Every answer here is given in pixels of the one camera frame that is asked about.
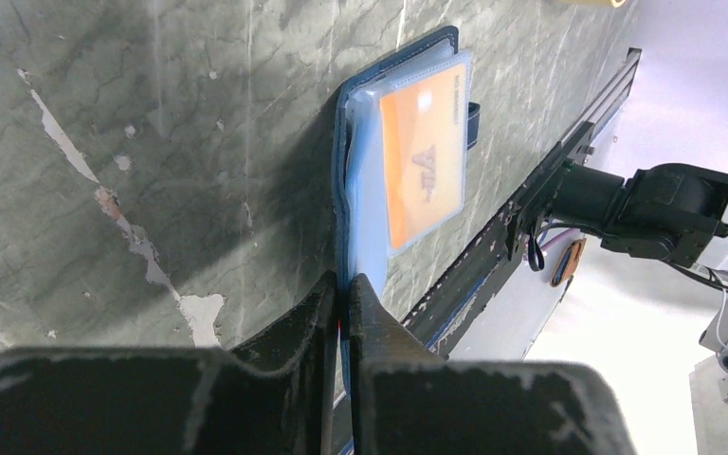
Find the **blue card holder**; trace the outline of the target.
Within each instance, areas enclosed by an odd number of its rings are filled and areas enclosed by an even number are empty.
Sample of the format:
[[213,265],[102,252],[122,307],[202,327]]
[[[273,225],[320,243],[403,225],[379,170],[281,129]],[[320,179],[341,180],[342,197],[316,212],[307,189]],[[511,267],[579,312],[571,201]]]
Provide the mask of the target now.
[[390,248],[380,99],[396,85],[455,62],[468,64],[466,156],[478,142],[481,107],[471,99],[472,56],[460,46],[460,31],[439,27],[368,65],[339,88],[332,151],[332,194],[337,217],[338,283],[349,288],[357,276],[368,279],[377,296],[388,282]]

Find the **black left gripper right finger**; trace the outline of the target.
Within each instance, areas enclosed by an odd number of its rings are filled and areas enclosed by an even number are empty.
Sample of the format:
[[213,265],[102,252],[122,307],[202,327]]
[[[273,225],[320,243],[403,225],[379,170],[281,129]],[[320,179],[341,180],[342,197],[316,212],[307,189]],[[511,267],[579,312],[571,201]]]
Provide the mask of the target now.
[[630,454],[605,380],[582,364],[446,361],[357,275],[348,299],[358,454]]

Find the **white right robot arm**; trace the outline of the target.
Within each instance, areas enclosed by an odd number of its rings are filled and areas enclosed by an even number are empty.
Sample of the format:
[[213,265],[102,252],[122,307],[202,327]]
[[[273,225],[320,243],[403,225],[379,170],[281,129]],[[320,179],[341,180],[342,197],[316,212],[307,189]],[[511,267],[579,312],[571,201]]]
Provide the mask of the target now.
[[544,195],[550,216],[608,251],[728,280],[728,173],[670,163],[625,179],[566,165]]

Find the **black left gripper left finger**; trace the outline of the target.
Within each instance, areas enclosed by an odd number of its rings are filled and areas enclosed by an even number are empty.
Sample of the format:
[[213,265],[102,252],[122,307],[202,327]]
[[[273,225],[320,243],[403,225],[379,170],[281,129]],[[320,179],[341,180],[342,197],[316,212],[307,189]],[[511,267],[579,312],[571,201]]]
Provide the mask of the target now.
[[0,454],[326,454],[337,278],[220,348],[0,354]]

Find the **orange VIP credit card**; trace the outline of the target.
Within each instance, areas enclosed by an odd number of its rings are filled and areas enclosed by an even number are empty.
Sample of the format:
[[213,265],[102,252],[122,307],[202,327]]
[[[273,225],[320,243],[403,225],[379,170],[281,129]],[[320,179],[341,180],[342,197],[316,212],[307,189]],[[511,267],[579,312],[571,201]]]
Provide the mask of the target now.
[[464,204],[468,64],[446,64],[379,101],[390,248],[399,251]]

